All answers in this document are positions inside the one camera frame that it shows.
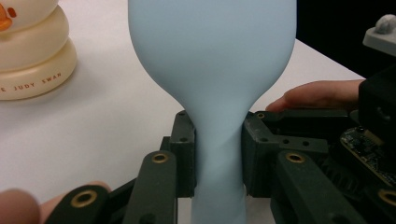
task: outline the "circuit board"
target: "circuit board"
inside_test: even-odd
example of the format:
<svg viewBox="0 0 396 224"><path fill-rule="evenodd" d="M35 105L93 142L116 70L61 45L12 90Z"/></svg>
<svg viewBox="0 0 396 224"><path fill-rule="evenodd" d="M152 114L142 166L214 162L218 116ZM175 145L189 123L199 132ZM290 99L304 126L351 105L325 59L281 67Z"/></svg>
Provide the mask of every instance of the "circuit board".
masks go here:
<svg viewBox="0 0 396 224"><path fill-rule="evenodd" d="M385 184L396 187L396 164L387 158L386 150L379 138L358 127L344 132L340 141L374 175Z"/></svg>

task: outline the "brass insert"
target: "brass insert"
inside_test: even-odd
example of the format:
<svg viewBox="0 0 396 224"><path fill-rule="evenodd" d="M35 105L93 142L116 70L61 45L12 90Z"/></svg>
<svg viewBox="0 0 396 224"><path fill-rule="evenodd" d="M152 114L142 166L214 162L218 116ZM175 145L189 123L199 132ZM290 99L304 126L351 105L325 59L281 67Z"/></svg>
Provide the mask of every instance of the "brass insert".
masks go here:
<svg viewBox="0 0 396 224"><path fill-rule="evenodd" d="M396 191L389 189L381 189L378 191L378 196L382 201L396 206Z"/></svg>
<svg viewBox="0 0 396 224"><path fill-rule="evenodd" d="M303 163L305 162L305 158L297 153L292 153L289 152L288 154L286 154L286 159L288 159L288 161L291 162L295 162L295 163Z"/></svg>
<svg viewBox="0 0 396 224"><path fill-rule="evenodd" d="M98 194L96 193L96 191L92 189L87 189L74 196L71 204L73 207L76 208L85 207L93 203L96 200L97 196Z"/></svg>
<svg viewBox="0 0 396 224"><path fill-rule="evenodd" d="M155 163L163 163L163 162L166 162L166 161L168 161L168 156L166 155L166 154L163 154L163 153L158 153L158 154L155 154L153 157L152 157L152 161L153 162L155 162Z"/></svg>
<svg viewBox="0 0 396 224"><path fill-rule="evenodd" d="M259 113L259 114L257 114L257 117L259 117L259 119L263 119L264 118L264 114L263 113Z"/></svg>

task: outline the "stacking toy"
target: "stacking toy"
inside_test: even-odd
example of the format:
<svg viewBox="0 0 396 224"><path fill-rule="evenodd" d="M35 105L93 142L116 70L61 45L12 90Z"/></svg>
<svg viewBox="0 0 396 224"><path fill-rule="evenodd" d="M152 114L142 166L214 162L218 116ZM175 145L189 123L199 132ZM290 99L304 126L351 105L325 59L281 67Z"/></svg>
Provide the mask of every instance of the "stacking toy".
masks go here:
<svg viewBox="0 0 396 224"><path fill-rule="evenodd" d="M40 95L72 74L77 54L56 0L0 0L0 100Z"/></svg>

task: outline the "human hand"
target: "human hand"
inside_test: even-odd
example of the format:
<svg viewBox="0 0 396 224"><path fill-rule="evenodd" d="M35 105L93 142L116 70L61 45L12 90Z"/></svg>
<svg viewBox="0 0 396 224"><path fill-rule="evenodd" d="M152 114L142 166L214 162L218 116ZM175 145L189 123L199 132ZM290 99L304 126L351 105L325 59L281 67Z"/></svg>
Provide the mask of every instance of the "human hand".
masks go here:
<svg viewBox="0 0 396 224"><path fill-rule="evenodd" d="M291 89L265 110L281 112L293 108L358 108L360 80L315 81Z"/></svg>
<svg viewBox="0 0 396 224"><path fill-rule="evenodd" d="M107 184L94 181L88 185L99 185L110 191ZM0 193L0 224L43 224L65 194L41 205L28 192L9 189Z"/></svg>

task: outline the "white table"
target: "white table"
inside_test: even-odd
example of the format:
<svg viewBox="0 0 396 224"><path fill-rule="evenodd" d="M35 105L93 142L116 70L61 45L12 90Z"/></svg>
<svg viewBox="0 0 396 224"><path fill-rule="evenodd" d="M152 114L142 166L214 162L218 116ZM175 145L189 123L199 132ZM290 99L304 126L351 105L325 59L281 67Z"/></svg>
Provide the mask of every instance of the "white table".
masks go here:
<svg viewBox="0 0 396 224"><path fill-rule="evenodd" d="M71 78L48 94L0 102L0 190L27 189L40 202L92 180L111 188L135 178L183 108L146 74L134 53L126 0L60 0L78 51ZM296 41L274 87L251 108L320 79L361 78ZM180 200L179 223L189 223ZM267 199L248 199L249 223L274 223Z"/></svg>

